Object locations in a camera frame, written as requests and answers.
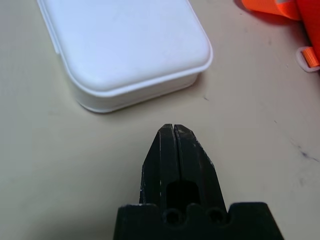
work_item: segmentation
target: hole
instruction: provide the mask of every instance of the hole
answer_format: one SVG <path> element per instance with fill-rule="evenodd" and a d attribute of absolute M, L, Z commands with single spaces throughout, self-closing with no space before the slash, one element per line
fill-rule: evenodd
<path fill-rule="evenodd" d="M 199 189 L 192 181 L 175 181 L 166 187 L 166 208 L 186 213 L 189 204 L 200 204 Z"/>
<path fill-rule="evenodd" d="M 163 216 L 164 222 L 170 225 L 179 225 L 182 221 L 182 215 L 177 209 L 168 209 Z"/>
<path fill-rule="evenodd" d="M 210 209 L 208 215 L 214 224 L 223 225 L 226 223 L 226 215 L 220 208 Z"/>

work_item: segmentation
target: white plastic box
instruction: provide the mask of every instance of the white plastic box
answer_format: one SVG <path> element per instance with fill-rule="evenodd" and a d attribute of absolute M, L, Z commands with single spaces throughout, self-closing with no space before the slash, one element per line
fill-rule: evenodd
<path fill-rule="evenodd" d="M 111 112 L 192 85 L 213 49 L 188 0 L 38 0 L 76 100 Z"/>

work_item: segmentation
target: white plastic buckle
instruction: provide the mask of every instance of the white plastic buckle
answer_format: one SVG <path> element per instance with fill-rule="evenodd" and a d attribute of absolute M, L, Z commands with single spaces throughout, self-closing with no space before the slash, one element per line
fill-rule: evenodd
<path fill-rule="evenodd" d="M 298 50 L 295 53 L 295 59 L 299 66 L 305 70 L 307 73 L 314 73 L 320 70 L 320 66 L 317 67 L 309 67 L 304 55 L 302 54 L 302 51 L 307 49 L 308 46 L 299 47 Z"/>

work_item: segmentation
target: box lid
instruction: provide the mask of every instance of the box lid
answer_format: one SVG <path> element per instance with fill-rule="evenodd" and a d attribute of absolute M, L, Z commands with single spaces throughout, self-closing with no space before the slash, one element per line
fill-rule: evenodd
<path fill-rule="evenodd" d="M 114 96 L 204 71 L 211 44 L 187 0 L 38 0 L 72 81 Z"/>

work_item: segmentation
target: black plastic part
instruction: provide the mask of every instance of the black plastic part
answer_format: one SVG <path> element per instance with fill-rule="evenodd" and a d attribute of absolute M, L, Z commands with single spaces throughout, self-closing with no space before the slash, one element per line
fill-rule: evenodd
<path fill-rule="evenodd" d="M 283 240 L 267 204 L 234 203 L 227 212 L 213 163 L 182 125 L 157 132 L 139 203 L 119 208 L 114 240 Z"/>

